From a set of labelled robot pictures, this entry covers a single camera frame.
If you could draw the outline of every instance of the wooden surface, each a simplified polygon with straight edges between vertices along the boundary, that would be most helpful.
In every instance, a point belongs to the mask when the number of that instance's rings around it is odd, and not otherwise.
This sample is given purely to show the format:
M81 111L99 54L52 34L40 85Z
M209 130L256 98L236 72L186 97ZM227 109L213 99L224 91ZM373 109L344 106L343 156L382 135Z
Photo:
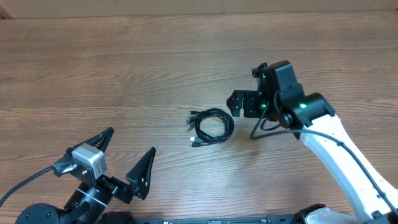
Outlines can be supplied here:
M0 0L15 19L395 10L398 0Z
M158 146L150 193L108 211L136 217L260 217L314 203L352 209L293 135L252 141L235 118L224 144L190 148L188 110L228 110L255 90L250 68L290 60L322 93L371 164L398 186L398 12L275 13L0 21L0 195L112 126L109 176ZM209 122L217 132L220 124ZM53 174L0 208L14 223L33 203L63 207L79 181Z

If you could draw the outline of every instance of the black cable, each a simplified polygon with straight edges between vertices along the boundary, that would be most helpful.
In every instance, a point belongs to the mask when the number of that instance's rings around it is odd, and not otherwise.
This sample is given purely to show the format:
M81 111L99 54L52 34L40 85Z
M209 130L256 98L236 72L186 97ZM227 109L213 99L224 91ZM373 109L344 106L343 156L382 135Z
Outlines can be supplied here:
M22 181L21 183L17 184L15 187L13 187L11 190L9 190L0 200L0 207L3 205L3 203L7 200L10 195L12 195L16 190L20 189L22 186L25 184L29 183L30 181L40 177L41 175L45 174L46 172L52 170L52 167L47 167L44 170L34 174L33 176L29 177L28 179Z
M191 141L193 141L191 143L192 147L209 146L226 141L231 137L234 131L234 119L221 109L212 108L202 112L191 111L190 114L195 114L196 116L192 116L187 121L190 122L190 126L195 125L195 131L198 135L197 138L191 138ZM211 136L200 129L200 123L210 116L215 116L224 122L224 134L220 136Z
M388 205L388 207L391 209L391 211L393 211L395 213L395 215L398 218L398 211L397 209L393 206L393 204L388 200L388 198L386 197L385 193L380 189L380 187L377 185L376 181L374 181L373 177L370 175L370 173L368 172L368 170L366 170L365 166L363 166L362 162L358 159L358 157L356 157L355 153L349 148L347 147L344 142L339 141L338 139L329 136L327 134L318 132L318 131L312 131L312 130L302 130L302 129L293 129L293 130L283 130L283 131L276 131L273 133L268 133L268 134L262 134L260 136L254 136L254 133L256 132L261 120L263 119L263 117L265 117L267 109L268 109L268 105L269 102L267 103L266 108L264 109L264 111L262 112L259 121L256 123L256 125L254 126L251 134L250 134L250 138L253 140L257 140L257 139L261 139L261 138L266 138L269 136L276 136L276 135L280 135L280 134L287 134L287 133L308 133L308 134L316 134L318 136L327 138L329 140L334 141L335 143L337 143L337 146L341 146L343 149L345 149L348 154L354 159L354 161L359 165L359 167L361 168L361 170L364 172L365 176L369 179L370 183L372 183L373 187L376 189L377 193L379 194L379 196L381 198L383 198L383 200L385 201L385 203Z

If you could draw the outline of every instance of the power cord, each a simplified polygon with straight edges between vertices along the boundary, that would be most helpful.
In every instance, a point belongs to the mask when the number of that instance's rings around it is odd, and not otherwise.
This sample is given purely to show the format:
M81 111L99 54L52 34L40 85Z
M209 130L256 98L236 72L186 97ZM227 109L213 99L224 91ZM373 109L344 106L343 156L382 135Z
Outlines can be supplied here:
M18 185L16 185L15 187L13 187L10 191L8 191L0 200L0 207L3 205L3 203L7 200L8 197L10 197L15 191L17 191L18 189L20 189L22 186L24 186L25 184L29 183L30 181L40 177L41 175L45 174L46 172L52 170L52 167L47 167L44 170L34 174L33 176L29 177L28 179L22 181L21 183L19 183Z
M277 106L276 100L275 100L275 96L277 93L275 93L274 95L274 106L276 108L277 111L280 112L280 109ZM391 209L392 212L394 212L394 214L396 215L396 217L398 218L398 211L397 209L393 206L393 204L388 200L388 198L386 197L386 194L380 189L380 187L377 185L376 181L374 181L373 177L370 175L370 173L368 172L368 170L365 168L365 166L363 166L362 162L358 159L358 157L356 157L355 153L349 148L347 147L344 142L339 141L338 139L318 132L318 131L311 131L311 130L303 130L303 129L293 129L293 130L283 130L283 131L276 131L273 133L268 133L268 134L262 134L259 136L254 136L254 133L256 132L258 126L260 125L260 122L262 121L262 119L266 116L267 113L267 109L269 106L269 101L266 104L266 108L264 108L264 111L262 112L259 121L256 123L256 125L254 126L251 134L250 134L250 138L253 140L257 140L257 139L261 139L261 138L266 138L269 136L277 136L277 135L281 135L281 134L288 134L288 133L308 133L308 134L315 134L324 138L327 138L329 140L334 141L335 143L337 143L337 146L341 146L343 149L345 149L348 154L350 154L350 156L354 159L354 161L359 165L359 167L361 168L361 170L364 172L365 176L369 179L370 183L372 183L373 187L376 189L377 193L379 194L379 196L385 201L385 203L388 205L388 207Z
M212 144L226 141L231 137L234 131L234 119L231 115L221 109L212 108L202 112L190 111L190 114L196 116L191 116L187 119L187 122L190 127L195 125L195 131L198 135L197 138L191 137L192 147L210 146ZM224 122L224 134L220 136L211 136L200 129L200 123L210 116L215 116Z

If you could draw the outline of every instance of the wooden table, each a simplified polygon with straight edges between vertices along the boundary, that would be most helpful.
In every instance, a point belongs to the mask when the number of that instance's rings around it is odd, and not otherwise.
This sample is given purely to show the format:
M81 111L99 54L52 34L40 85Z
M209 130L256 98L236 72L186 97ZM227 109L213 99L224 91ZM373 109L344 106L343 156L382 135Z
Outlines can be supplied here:
M255 90L250 68L290 60L373 166L398 187L398 12L272 13L0 21L0 195L112 126L109 176L158 146L150 193L108 211L162 218L262 217L314 203L352 213L322 163L291 134L191 148L188 110ZM209 122L206 130L221 125ZM0 208L63 207L79 181L45 174Z

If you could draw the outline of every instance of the wall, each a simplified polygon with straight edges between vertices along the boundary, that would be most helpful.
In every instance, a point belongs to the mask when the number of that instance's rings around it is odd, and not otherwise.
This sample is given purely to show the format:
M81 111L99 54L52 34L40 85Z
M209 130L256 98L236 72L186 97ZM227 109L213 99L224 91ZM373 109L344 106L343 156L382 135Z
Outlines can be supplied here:
M398 0L0 0L5 18L394 10Z

